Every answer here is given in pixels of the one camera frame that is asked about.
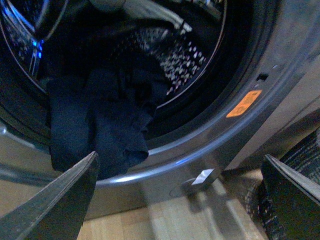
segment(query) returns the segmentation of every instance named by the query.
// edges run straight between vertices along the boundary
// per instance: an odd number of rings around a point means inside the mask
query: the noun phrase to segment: orange label
[[[232,109],[231,112],[228,113],[226,118],[232,118],[242,115],[253,103],[254,101],[259,97],[262,90],[253,90],[248,92],[244,98],[238,103],[237,106],[235,106],[234,109]]]

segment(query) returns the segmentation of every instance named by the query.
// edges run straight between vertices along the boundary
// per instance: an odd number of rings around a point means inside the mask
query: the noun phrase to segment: dark fabric
[[[87,80],[65,76],[47,84],[55,170],[64,172],[96,151],[102,180],[125,174],[148,157],[143,132],[168,83],[155,59],[133,55],[126,61],[122,67],[94,69]]]

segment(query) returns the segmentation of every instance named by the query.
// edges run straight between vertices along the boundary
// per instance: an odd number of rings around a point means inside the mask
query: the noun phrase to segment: laundry
[[[68,75],[50,81],[52,167],[64,172],[96,151],[103,180],[144,161],[144,133],[168,86],[157,60],[142,54],[93,69],[87,79]]]

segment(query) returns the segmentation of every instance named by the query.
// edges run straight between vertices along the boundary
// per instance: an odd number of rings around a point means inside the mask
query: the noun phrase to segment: dark clothing
[[[47,84],[55,170],[64,172],[96,151],[102,180],[148,157],[143,132],[164,101],[168,83],[153,58],[134,55],[129,60],[125,68],[94,69],[87,81],[66,76]]]

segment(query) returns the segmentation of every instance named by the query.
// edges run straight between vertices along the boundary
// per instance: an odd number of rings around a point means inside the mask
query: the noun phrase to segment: black object
[[[317,122],[314,121],[318,112],[315,111],[312,117],[307,121],[314,128]],[[301,128],[293,128],[292,135],[301,132]],[[290,151],[288,151],[280,161],[307,177],[314,183],[320,185],[320,129],[318,128]],[[262,219],[263,228],[270,239],[287,240],[286,230],[279,220],[279,214],[276,211],[272,196],[267,193],[266,186],[262,182],[258,191],[259,216]]]
[[[92,151],[100,156],[98,179],[124,174],[148,157],[146,126],[167,94],[159,63],[128,55],[121,68],[105,63],[79,76],[47,85],[50,98],[52,166],[66,171]]]
[[[288,239],[320,238],[320,185],[267,155],[262,175]]]
[[[98,155],[92,152],[25,204],[0,218],[0,239],[77,239],[98,171]]]

